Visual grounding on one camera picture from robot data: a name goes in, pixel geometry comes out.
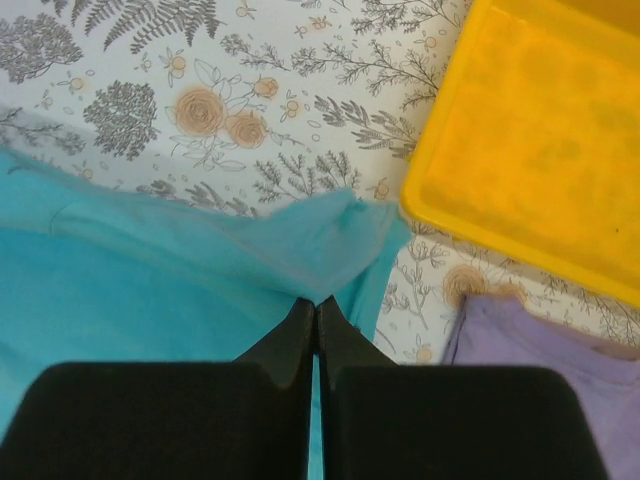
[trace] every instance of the leaf pattern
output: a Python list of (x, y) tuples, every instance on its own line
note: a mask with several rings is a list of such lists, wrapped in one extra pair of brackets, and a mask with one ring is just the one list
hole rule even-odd
[[(61, 16), (69, 0), (53, 1), (55, 12)], [(99, 25), (115, 22), (103, 42), (109, 48), (119, 38), (134, 32), (131, 53), (141, 52), (152, 41), (182, 32), (189, 46), (198, 29), (205, 27), (209, 38), (215, 38), (220, 21), (216, 17), (216, 0), (74, 0), (71, 24), (88, 10), (84, 25), (89, 36)]]
[[(393, 201), (470, 6), (14, 2), (0, 20), (0, 142), (115, 190), (228, 215), (337, 188)], [(543, 318), (640, 346), (637, 309), (412, 229), (374, 339), (394, 360), (437, 362), (465, 289), (515, 295)]]
[(80, 14), (91, 5), (91, 0), (75, 0), (73, 9), (71, 10), (71, 25), (75, 26)]
[(106, 50), (117, 38), (133, 30), (136, 26), (150, 21), (155, 13), (156, 9), (150, 0), (130, 0), (125, 5), (122, 15), (109, 31), (104, 41), (104, 49)]
[(117, 15), (124, 5), (125, 0), (95, 0), (87, 17), (87, 23), (84, 26), (85, 35), (89, 35), (94, 28), (105, 20)]
[(328, 151), (325, 155), (318, 155), (312, 166), (307, 166), (302, 154), (287, 157), (279, 153), (277, 162), (258, 160), (255, 169), (262, 177), (253, 184), (260, 195), (260, 203), (272, 203), (283, 198), (300, 200), (339, 188), (350, 188), (356, 192), (360, 188), (361, 174), (352, 167), (345, 152), (335, 154)]
[(332, 127), (353, 124), (360, 127), (351, 132), (363, 150), (389, 149), (395, 158), (407, 158), (416, 146), (415, 128), (403, 117), (396, 118), (379, 110), (369, 116), (367, 110), (351, 100), (338, 104), (333, 98), (316, 96), (315, 107), (323, 112), (323, 120)]

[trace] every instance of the floral tablecloth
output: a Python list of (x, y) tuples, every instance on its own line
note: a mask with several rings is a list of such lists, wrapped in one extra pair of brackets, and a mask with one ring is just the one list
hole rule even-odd
[[(22, 0), (0, 17), (0, 140), (116, 190), (260, 216), (397, 198), (470, 0)], [(640, 312), (425, 225), (375, 344), (436, 362), (465, 292), (640, 346)]]

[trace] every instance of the gray fern leaf print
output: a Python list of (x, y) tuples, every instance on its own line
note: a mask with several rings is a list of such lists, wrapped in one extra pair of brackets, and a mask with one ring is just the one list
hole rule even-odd
[[(61, 16), (69, 0), (53, 1), (55, 12)], [(216, 0), (72, 0), (71, 23), (75, 25), (85, 12), (85, 35), (89, 36), (100, 25), (111, 23), (103, 42), (104, 49), (116, 40), (133, 32), (131, 53), (141, 52), (154, 40), (183, 33), (189, 46), (198, 29), (204, 26), (207, 35), (214, 38), (220, 25), (216, 16)]]
[(345, 152), (328, 151), (318, 155), (312, 166), (307, 166), (304, 155), (287, 157), (280, 153), (277, 162), (258, 160), (254, 166), (262, 177), (253, 184), (260, 203), (273, 203), (282, 198), (301, 200), (339, 188), (353, 191), (360, 188), (361, 174), (352, 167)]
[(322, 112), (327, 125), (343, 128), (355, 125), (351, 134), (362, 150), (380, 150), (386, 148), (393, 152), (394, 158), (408, 158), (416, 147), (415, 127), (404, 117), (394, 117), (389, 112), (379, 110), (369, 115), (367, 110), (356, 102), (336, 102), (331, 97), (316, 95), (316, 109)]
[(9, 74), (10, 82), (37, 78), (55, 64), (71, 65), (81, 58), (82, 50), (71, 33), (54, 17), (20, 16), (12, 24), (0, 19), (0, 68)]
[(113, 82), (98, 90), (96, 99), (84, 109), (84, 119), (96, 126), (94, 145), (103, 153), (133, 160), (160, 133), (153, 127), (156, 118), (154, 92), (149, 85)]

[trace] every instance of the teal cloth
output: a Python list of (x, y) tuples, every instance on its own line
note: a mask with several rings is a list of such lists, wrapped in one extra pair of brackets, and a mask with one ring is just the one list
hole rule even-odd
[[(373, 338), (409, 232), (337, 191), (268, 218), (115, 193), (0, 148), (0, 434), (67, 360), (231, 360), (297, 297), (331, 295)], [(309, 478), (322, 478), (317, 371)]]

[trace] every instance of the purple fabric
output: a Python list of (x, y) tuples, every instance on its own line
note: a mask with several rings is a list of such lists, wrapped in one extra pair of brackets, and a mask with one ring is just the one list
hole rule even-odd
[(444, 363), (531, 365), (559, 372), (580, 399), (611, 480), (640, 480), (637, 350), (538, 319), (516, 298), (472, 296), (456, 322)]

